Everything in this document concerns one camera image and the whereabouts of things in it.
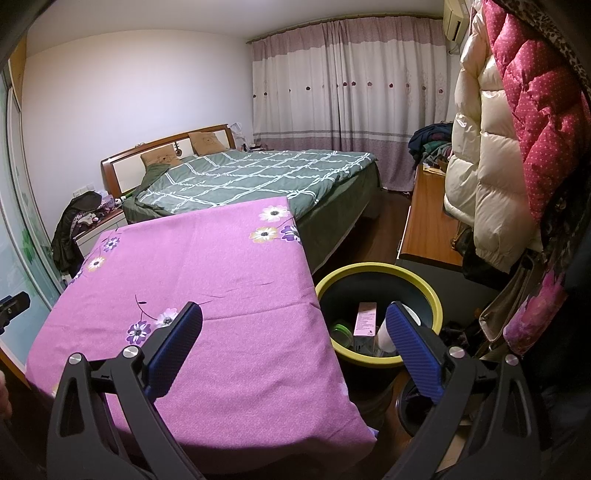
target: sliding wardrobe door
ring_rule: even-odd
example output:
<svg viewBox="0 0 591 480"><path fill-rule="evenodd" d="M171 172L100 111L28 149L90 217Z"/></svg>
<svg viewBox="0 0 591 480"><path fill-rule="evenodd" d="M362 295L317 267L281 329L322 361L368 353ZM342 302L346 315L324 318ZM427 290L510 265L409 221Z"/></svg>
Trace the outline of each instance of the sliding wardrobe door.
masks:
<svg viewBox="0 0 591 480"><path fill-rule="evenodd" d="M29 180L22 145L21 110L18 106L14 88L10 88L8 91L7 133L12 183L17 194L22 218L30 234L30 247L37 251L47 274L56 288L62 292L64 289L63 280L53 261L51 241L41 221L39 210L37 210L33 188Z"/></svg>
<svg viewBox="0 0 591 480"><path fill-rule="evenodd" d="M7 356L9 367L22 372L33 340L60 291L33 245L19 207L8 155L7 112L8 88L0 74L0 299L20 291L31 298L30 308L0 335L0 356L4 361Z"/></svg>

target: green bedding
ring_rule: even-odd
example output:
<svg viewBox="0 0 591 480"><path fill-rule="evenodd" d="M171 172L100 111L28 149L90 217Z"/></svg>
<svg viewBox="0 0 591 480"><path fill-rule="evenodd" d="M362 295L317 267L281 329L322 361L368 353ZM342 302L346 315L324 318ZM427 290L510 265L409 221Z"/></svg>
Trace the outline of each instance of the green bedding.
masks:
<svg viewBox="0 0 591 480"><path fill-rule="evenodd" d="M124 201L123 210L129 223L172 215L162 207L137 201L137 197L165 173L161 170L154 166L148 167L142 186L136 189L132 197ZM377 165L371 162L352 177L333 184L331 191L325 194L314 208L297 219L310 271L318 269L333 252L379 186ZM262 197L282 194L288 196L285 193L267 193Z"/></svg>
<svg viewBox="0 0 591 480"><path fill-rule="evenodd" d="M286 196L300 219L375 157L330 150L224 153L192 156L135 198L138 206L183 213L231 203Z"/></svg>

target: wooden headboard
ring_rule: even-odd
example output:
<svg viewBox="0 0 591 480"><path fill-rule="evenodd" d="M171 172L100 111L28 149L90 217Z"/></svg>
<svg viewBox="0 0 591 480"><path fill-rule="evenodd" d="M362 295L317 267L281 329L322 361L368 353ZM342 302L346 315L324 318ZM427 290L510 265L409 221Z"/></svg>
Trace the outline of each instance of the wooden headboard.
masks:
<svg viewBox="0 0 591 480"><path fill-rule="evenodd" d="M150 143L137 145L134 148L130 148L100 162L107 191L115 198L119 198L136 188L142 182L145 174L144 163L139 156L148 150L176 143L175 146L182 150L182 154L179 155L180 157L193 155L193 147L189 140L189 133L192 132L214 132L223 145L228 148L236 148L232 131L227 124L198 128L182 134L154 140Z"/></svg>

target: nightstand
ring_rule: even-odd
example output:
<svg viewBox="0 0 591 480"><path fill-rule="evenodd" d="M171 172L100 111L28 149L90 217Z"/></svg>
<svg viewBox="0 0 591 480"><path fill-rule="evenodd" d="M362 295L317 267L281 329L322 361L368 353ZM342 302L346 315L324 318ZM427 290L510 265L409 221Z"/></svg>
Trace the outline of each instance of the nightstand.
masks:
<svg viewBox="0 0 591 480"><path fill-rule="evenodd" d="M127 225L127 220L125 219L123 210L116 208L96 225L93 225L90 230L76 235L74 241L78 245L82 256L86 258L90 252L92 252L92 249L95 247L96 241L99 239L99 235L102 232L115 230L116 228L125 225Z"/></svg>

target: flower embroidery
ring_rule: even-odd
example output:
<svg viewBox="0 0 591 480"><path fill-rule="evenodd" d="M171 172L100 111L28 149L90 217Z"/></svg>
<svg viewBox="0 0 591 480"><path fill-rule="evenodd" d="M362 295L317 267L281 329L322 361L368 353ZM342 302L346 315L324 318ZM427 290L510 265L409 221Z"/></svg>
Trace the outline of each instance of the flower embroidery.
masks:
<svg viewBox="0 0 591 480"><path fill-rule="evenodd" d="M297 231L297 227L295 225L288 225L281 230L283 236L281 237L282 240L287 240L288 242L293 242L294 240L301 243L300 234Z"/></svg>
<svg viewBox="0 0 591 480"><path fill-rule="evenodd" d="M97 268L99 268L103 262L105 261L104 257L96 257L90 261L90 263L86 266L88 271L94 272Z"/></svg>
<svg viewBox="0 0 591 480"><path fill-rule="evenodd" d="M257 244L267 242L267 240L273 240L277 236L277 228L272 226L263 226L257 228L249 238Z"/></svg>
<svg viewBox="0 0 591 480"><path fill-rule="evenodd" d="M119 243L119 237L116 236L114 238L111 238L103 247L103 250L105 250L105 252L110 252L111 250L113 250L117 244Z"/></svg>
<svg viewBox="0 0 591 480"><path fill-rule="evenodd" d="M140 320L138 323L134 323L129 327L129 330L127 331L127 335L129 335L127 341L130 345L133 345L134 343L139 345L146 340L146 337L151 331L150 324L145 320Z"/></svg>
<svg viewBox="0 0 591 480"><path fill-rule="evenodd" d="M268 206L267 208L263 208L259 218L260 220L264 220L266 222L279 222L281 218L289 215L289 212L290 211L287 209L287 207L284 207L283 205L279 205L277 207Z"/></svg>
<svg viewBox="0 0 591 480"><path fill-rule="evenodd" d="M154 326L156 328L167 327L173 322L177 315L177 309L166 309L164 313L158 315L158 320L156 321Z"/></svg>

